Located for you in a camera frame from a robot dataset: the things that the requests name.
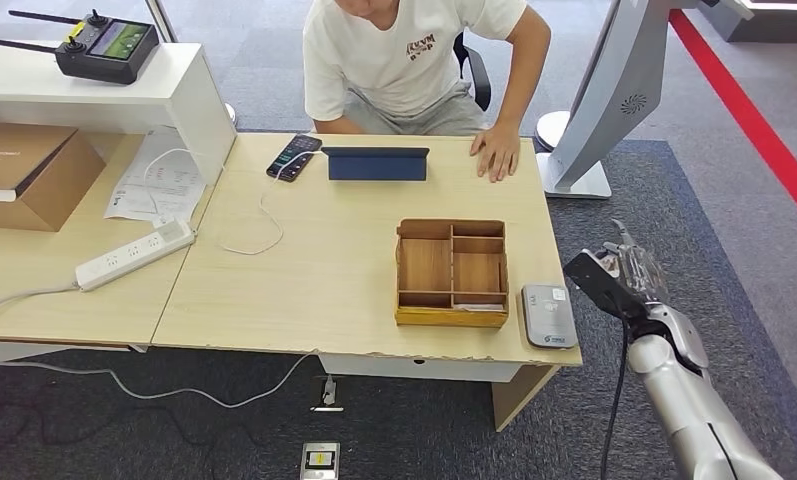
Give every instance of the red stripe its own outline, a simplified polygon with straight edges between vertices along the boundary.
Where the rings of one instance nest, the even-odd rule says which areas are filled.
[[[763,161],[780,180],[797,203],[797,160],[757,107],[745,94],[736,79],[707,45],[695,26],[680,10],[669,14],[672,27],[678,32],[698,68],[710,82],[713,90],[734,117],[737,124],[751,140]]]

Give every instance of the white power strip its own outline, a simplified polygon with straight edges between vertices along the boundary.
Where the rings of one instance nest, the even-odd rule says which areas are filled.
[[[116,280],[195,242],[195,233],[183,220],[175,220],[153,233],[90,260],[76,269],[77,285],[84,292]]]

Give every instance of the white shelf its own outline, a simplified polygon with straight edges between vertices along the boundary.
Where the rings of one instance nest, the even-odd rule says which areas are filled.
[[[209,184],[236,137],[197,43],[160,44],[131,85],[68,77],[54,55],[0,46],[0,122],[140,134],[176,128]]]
[[[55,46],[58,42],[31,42]],[[197,43],[159,45],[132,85],[67,77],[53,55],[0,46],[0,100],[70,103],[161,103],[201,52]]]

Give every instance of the man's hand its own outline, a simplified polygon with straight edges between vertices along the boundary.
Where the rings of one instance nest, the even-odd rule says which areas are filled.
[[[469,154],[478,156],[478,177],[489,172],[489,181],[495,183],[513,175],[519,165],[518,124],[496,123],[480,132]]]

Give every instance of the blue tablet case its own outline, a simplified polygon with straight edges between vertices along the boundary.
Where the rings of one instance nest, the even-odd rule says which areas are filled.
[[[322,147],[331,180],[427,180],[429,148]]]

